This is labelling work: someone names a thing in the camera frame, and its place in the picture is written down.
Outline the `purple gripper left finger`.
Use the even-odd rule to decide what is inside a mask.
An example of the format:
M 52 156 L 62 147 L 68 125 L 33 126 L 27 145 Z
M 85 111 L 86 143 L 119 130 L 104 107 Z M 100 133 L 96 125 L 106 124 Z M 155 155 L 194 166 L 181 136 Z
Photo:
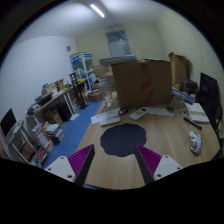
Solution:
M 94 145 L 91 144 L 68 157 L 59 156 L 46 168 L 46 171 L 76 185 L 83 186 L 94 155 Z

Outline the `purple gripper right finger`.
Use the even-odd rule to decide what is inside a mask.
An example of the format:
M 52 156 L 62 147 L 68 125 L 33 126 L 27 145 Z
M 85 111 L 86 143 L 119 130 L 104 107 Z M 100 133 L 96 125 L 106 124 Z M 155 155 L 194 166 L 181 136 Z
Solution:
M 141 145 L 136 146 L 135 156 L 146 185 L 182 169 L 169 155 L 161 156 Z

